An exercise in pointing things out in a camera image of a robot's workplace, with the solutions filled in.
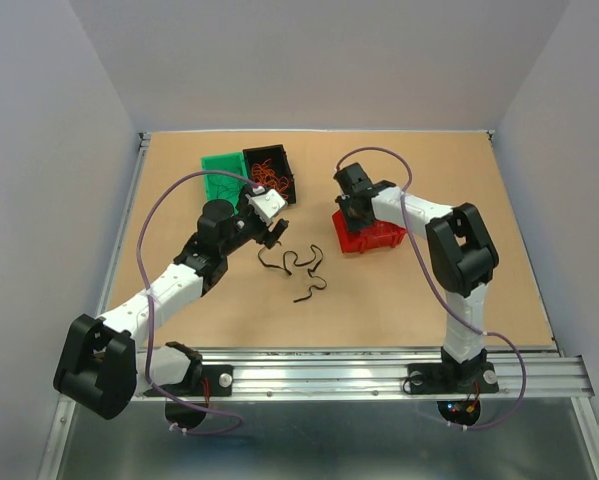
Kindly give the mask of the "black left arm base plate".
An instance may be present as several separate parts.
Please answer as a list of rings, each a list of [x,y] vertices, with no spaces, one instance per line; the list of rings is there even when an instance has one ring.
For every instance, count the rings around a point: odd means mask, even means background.
[[[234,367],[229,364],[204,364],[186,373],[176,384],[162,384],[166,392],[178,397],[231,397]]]

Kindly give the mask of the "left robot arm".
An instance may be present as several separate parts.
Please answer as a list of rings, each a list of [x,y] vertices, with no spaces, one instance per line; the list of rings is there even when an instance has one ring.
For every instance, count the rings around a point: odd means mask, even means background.
[[[179,342],[138,350],[219,282],[230,254],[249,241],[272,248],[288,226],[279,216],[286,206],[273,191],[247,195],[237,206],[207,202],[196,232],[156,280],[100,317],[82,314],[71,323],[54,388],[106,420],[119,415],[133,396],[150,390],[207,392],[199,352]]]

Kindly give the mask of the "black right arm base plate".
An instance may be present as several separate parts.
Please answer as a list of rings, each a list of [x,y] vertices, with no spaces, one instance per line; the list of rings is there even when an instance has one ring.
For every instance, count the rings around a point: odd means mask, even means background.
[[[494,372],[490,362],[478,365],[466,373],[447,363],[411,363],[406,366],[407,387],[411,395],[468,395],[479,390],[481,394],[500,391],[496,377],[486,379],[488,371]]]

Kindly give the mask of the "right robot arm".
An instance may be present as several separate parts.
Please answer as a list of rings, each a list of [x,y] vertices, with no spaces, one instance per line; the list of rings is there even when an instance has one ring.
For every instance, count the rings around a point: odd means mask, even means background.
[[[333,222],[344,253],[362,253],[407,237],[424,277],[447,313],[441,362],[419,371],[461,390],[486,368],[484,303],[499,255],[477,207],[434,203],[387,180],[372,181],[362,166],[337,167],[341,194]]]

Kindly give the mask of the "red plastic bin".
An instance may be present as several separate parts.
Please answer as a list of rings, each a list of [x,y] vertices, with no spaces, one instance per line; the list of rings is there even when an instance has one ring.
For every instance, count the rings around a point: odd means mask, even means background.
[[[375,221],[370,227],[350,232],[341,211],[332,215],[332,221],[340,250],[344,254],[363,254],[384,247],[395,248],[407,235],[405,228],[383,221]]]

